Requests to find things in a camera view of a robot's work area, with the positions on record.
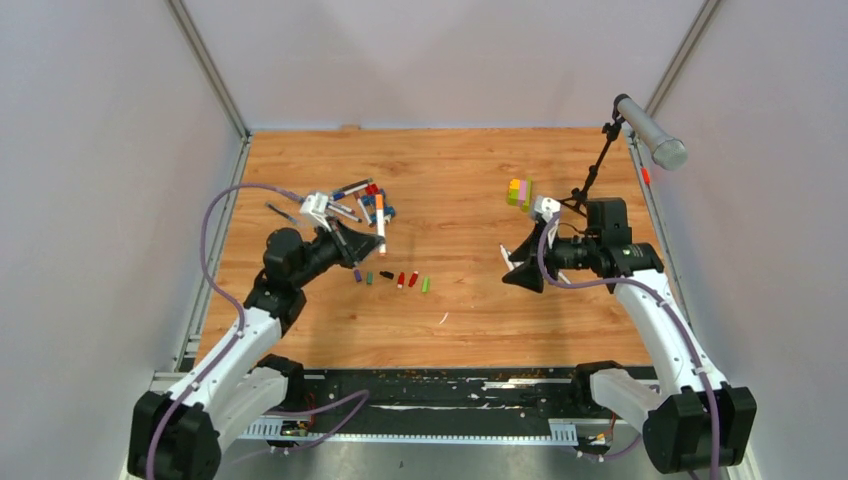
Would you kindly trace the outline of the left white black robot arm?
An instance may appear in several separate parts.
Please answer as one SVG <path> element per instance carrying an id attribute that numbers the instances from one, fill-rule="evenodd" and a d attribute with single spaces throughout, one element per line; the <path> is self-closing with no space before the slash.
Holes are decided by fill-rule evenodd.
<path id="1" fill-rule="evenodd" d="M 305 286 L 333 266 L 353 269 L 385 242 L 335 220 L 312 240 L 293 228 L 272 232 L 263 267 L 237 318 L 209 354 L 168 390 L 136 402 L 127 455 L 143 479 L 212 479 L 224 453 L 266 411 L 298 411 L 302 367 L 270 354 L 306 305 Z"/>

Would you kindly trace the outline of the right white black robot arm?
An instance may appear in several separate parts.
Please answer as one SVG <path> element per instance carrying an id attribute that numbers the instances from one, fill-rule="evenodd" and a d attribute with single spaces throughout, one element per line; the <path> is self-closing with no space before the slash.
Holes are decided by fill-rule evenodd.
<path id="1" fill-rule="evenodd" d="M 670 291 L 664 264 L 649 243 L 636 243 L 621 198 L 586 205 L 586 225 L 559 234 L 562 203 L 538 196 L 514 206 L 534 222 L 508 257 L 502 281 L 541 293 L 548 285 L 576 290 L 605 286 L 624 308 L 649 353 L 659 388 L 633 378 L 613 361 L 573 371 L 571 403 L 584 417 L 605 409 L 637 430 L 662 474 L 706 470 L 717 479 L 745 456 L 757 403 L 710 360 Z"/>

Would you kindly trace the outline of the white pen body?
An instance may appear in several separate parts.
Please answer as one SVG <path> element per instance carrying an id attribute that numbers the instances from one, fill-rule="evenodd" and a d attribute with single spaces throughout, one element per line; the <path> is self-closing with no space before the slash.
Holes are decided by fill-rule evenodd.
<path id="1" fill-rule="evenodd" d="M 509 271 L 513 271 L 515 269 L 515 263 L 510 260 L 511 252 L 503 244 L 499 245 L 499 249 L 507 269 Z"/>

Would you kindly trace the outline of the grey pen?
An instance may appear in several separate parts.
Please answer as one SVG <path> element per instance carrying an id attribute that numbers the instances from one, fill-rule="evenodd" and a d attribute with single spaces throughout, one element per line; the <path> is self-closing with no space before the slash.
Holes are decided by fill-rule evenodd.
<path id="1" fill-rule="evenodd" d="M 289 221 L 291 224 L 293 224 L 293 225 L 299 225 L 299 221 L 298 221 L 298 220 L 297 220 L 297 219 L 296 219 L 293 215 L 291 215 L 291 214 L 287 213 L 286 211 L 284 211 L 283 209 L 279 208 L 278 206 L 276 206 L 276 205 L 274 205 L 274 204 L 272 204 L 272 203 L 270 203 L 270 202 L 266 202 L 266 203 L 265 203 L 265 207 L 266 207 L 267 209 L 269 209 L 270 211 L 274 212 L 275 214 L 277 214 L 277 215 L 279 215 L 279 216 L 283 217 L 284 219 L 286 219 L 287 221 Z"/>

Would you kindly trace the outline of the orange capped pen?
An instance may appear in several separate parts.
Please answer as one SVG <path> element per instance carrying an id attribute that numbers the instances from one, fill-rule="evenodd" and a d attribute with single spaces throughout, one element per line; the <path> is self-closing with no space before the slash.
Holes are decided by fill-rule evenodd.
<path id="1" fill-rule="evenodd" d="M 374 198 L 375 198 L 376 229 L 377 229 L 377 234 L 381 237 L 381 244 L 378 248 L 378 253 L 381 257 L 383 257 L 387 254 L 384 197 L 381 193 L 376 193 L 374 195 Z"/>

